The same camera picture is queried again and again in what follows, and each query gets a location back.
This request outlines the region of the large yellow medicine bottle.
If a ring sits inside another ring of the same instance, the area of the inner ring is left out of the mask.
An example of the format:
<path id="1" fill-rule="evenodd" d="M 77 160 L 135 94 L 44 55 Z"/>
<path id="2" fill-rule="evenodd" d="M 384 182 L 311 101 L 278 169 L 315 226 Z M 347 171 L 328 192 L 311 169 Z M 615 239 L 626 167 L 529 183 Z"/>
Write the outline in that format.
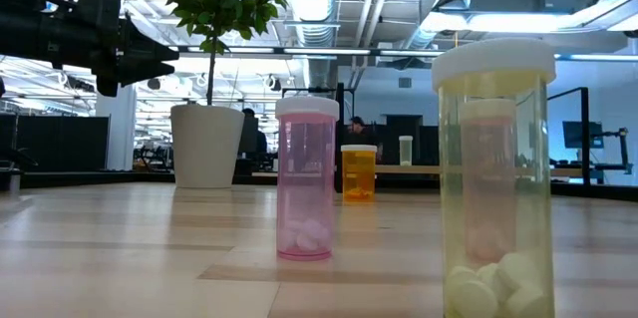
<path id="1" fill-rule="evenodd" d="M 528 38 L 463 45 L 433 63 L 439 99 L 444 318 L 554 318 L 547 87 L 552 48 Z M 515 248 L 475 264 L 465 249 L 460 107 L 515 102 Z"/>

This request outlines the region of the black computer monitor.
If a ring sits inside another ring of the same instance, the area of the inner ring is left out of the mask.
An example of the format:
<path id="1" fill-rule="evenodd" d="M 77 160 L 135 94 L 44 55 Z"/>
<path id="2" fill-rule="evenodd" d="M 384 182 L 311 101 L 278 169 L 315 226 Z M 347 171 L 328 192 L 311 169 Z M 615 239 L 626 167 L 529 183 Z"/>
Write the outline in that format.
<path id="1" fill-rule="evenodd" d="M 583 146 L 583 123 L 564 121 L 562 123 L 564 145 L 567 149 L 581 149 Z M 598 122 L 590 122 L 589 147 L 591 149 L 603 149 L 604 139 L 602 139 L 602 125 Z"/>

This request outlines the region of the black partition panel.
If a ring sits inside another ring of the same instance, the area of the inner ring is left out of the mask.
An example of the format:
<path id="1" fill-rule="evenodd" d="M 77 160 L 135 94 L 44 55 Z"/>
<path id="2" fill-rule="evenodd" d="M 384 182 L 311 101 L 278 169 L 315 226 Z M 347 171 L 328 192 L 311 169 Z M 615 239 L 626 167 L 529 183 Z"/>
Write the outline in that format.
<path id="1" fill-rule="evenodd" d="M 29 171 L 98 171 L 106 167 L 109 129 L 105 117 L 21 116 L 17 146 L 37 163 Z"/>

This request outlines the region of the wooden shelf with black frame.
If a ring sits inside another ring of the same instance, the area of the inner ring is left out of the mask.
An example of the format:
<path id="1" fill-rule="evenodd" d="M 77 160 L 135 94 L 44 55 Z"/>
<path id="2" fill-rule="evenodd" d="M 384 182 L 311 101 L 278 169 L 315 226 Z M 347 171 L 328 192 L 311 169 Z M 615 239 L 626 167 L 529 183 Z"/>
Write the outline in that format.
<path id="1" fill-rule="evenodd" d="M 581 117 L 589 119 L 589 91 L 579 87 L 558 95 L 549 97 L 550 100 L 559 97 L 578 94 L 580 96 Z M 376 188 L 382 189 L 439 189 L 440 167 L 438 165 L 390 165 L 377 164 L 375 166 Z M 593 169 L 586 174 L 584 183 L 577 187 L 576 183 L 559 181 L 560 178 L 583 178 L 584 168 L 582 164 L 552 164 L 550 178 L 552 179 L 551 191 L 559 195 L 582 195 L 582 191 L 594 178 Z M 251 175 L 236 175 L 233 182 L 237 184 L 277 184 L 278 173 L 275 171 L 253 172 Z"/>

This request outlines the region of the white plant pot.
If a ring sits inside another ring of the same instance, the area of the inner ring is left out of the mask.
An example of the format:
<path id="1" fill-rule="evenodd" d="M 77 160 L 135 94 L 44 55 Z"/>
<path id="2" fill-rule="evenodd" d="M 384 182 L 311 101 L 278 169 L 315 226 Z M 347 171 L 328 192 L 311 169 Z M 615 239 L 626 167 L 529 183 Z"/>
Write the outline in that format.
<path id="1" fill-rule="evenodd" d="M 244 113 L 231 108 L 173 106 L 170 123 L 176 186 L 230 188 L 243 122 Z"/>

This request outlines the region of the small yellow medicine bottle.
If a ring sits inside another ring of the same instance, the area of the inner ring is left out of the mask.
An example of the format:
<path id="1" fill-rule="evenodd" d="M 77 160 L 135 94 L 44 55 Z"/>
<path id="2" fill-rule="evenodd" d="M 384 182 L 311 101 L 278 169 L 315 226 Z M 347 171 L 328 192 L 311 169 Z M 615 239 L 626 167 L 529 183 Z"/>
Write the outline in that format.
<path id="1" fill-rule="evenodd" d="M 413 161 L 413 137 L 399 136 L 400 165 L 410 166 Z"/>

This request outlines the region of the person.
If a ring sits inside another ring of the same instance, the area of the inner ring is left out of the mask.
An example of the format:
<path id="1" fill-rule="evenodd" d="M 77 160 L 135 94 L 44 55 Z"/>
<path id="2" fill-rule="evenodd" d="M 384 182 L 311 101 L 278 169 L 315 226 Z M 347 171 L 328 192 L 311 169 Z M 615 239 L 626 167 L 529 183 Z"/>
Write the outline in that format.
<path id="1" fill-rule="evenodd" d="M 265 133 L 258 128 L 259 121 L 252 109 L 243 109 L 244 122 L 239 150 L 247 154 L 266 154 L 267 140 Z"/>
<path id="2" fill-rule="evenodd" d="M 363 119 L 359 116 L 351 118 L 350 129 L 344 139 L 346 145 L 366 145 L 375 146 L 376 163 L 382 161 L 383 144 L 379 141 L 375 131 L 366 126 Z"/>

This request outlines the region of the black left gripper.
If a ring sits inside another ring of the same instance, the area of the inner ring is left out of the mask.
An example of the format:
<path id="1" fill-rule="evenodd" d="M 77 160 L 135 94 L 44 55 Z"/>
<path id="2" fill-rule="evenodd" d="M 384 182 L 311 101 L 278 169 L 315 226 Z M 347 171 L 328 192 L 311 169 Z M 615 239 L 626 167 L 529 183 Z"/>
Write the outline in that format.
<path id="1" fill-rule="evenodd" d="M 119 87 L 172 74 L 173 66 L 151 61 L 179 58 L 177 50 L 143 34 L 129 14 L 118 20 L 115 30 L 98 30 L 95 39 L 81 50 L 78 66 L 92 70 L 98 93 L 106 97 L 115 97 Z M 125 64 L 127 58 L 147 62 Z"/>

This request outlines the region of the long linear ceiling light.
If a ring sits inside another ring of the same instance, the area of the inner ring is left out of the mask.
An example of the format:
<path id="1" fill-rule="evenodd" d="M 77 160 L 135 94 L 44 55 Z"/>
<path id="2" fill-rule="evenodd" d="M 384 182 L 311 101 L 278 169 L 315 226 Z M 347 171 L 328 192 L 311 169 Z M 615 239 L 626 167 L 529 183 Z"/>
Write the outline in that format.
<path id="1" fill-rule="evenodd" d="M 348 48 L 305 48 L 305 47 L 229 47 L 226 54 L 230 55 L 262 55 L 262 56 L 308 56 L 308 57 L 337 57 L 337 56 L 372 56 L 434 59 L 444 51 L 436 50 L 389 50 L 389 49 L 348 49 Z M 609 63 L 638 63 L 638 54 L 555 54 L 557 61 L 573 62 L 609 62 Z"/>

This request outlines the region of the large orange medicine bottle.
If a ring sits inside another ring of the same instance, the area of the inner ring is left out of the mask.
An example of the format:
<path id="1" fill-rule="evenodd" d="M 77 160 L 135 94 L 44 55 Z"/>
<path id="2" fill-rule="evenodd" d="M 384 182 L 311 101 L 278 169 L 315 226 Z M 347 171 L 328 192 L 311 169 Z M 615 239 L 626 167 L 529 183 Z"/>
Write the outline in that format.
<path id="1" fill-rule="evenodd" d="M 377 147 L 372 145 L 343 145 L 341 154 L 344 202 L 373 202 Z"/>

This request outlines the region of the black aluminium table frame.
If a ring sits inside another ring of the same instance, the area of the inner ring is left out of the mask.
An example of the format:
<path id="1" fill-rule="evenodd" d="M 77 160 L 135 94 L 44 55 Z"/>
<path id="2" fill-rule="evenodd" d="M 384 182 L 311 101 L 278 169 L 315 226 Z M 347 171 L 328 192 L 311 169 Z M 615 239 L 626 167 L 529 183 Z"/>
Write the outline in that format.
<path id="1" fill-rule="evenodd" d="M 10 186 L 11 174 L 19 178 L 20 188 L 43 188 L 89 184 L 161 182 L 174 183 L 171 173 L 94 171 L 94 172 L 0 172 L 0 189 Z M 397 174 L 382 173 L 376 180 L 377 190 L 438 190 L 437 179 L 412 174 L 411 178 L 399 178 Z M 638 203 L 638 186 L 598 185 L 553 182 L 552 195 L 613 199 Z"/>

